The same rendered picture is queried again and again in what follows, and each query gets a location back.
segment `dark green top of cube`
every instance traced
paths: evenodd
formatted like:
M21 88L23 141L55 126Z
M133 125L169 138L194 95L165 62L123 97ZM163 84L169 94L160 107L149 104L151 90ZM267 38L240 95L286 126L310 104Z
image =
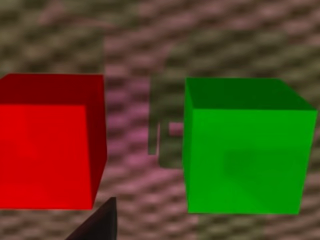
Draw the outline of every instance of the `dark green top of cube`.
M315 111L276 78L187 77L186 87L195 109Z

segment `green shape on surface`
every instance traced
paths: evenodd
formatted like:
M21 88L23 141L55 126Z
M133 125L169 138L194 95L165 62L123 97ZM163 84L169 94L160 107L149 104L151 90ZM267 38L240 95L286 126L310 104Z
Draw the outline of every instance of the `green shape on surface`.
M316 118L279 79L187 78L188 212L298 214Z

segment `cube front face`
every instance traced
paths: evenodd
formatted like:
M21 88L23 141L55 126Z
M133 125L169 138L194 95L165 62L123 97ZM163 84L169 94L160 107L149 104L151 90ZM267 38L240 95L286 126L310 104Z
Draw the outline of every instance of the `cube front face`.
M183 168L188 211L298 213L316 111L196 108L189 87L187 81Z
M86 129L85 106L0 105L0 208L90 208Z

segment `red face of cube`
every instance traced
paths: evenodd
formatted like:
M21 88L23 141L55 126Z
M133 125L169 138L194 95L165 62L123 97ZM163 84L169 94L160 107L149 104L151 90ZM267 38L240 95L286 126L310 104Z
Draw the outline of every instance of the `red face of cube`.
M102 75L0 80L0 209L90 209L107 159Z

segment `red block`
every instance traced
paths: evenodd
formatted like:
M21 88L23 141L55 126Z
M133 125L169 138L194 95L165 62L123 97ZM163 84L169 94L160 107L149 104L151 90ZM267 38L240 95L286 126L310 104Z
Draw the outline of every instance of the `red block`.
M103 75L6 75L0 209L92 209L106 141Z

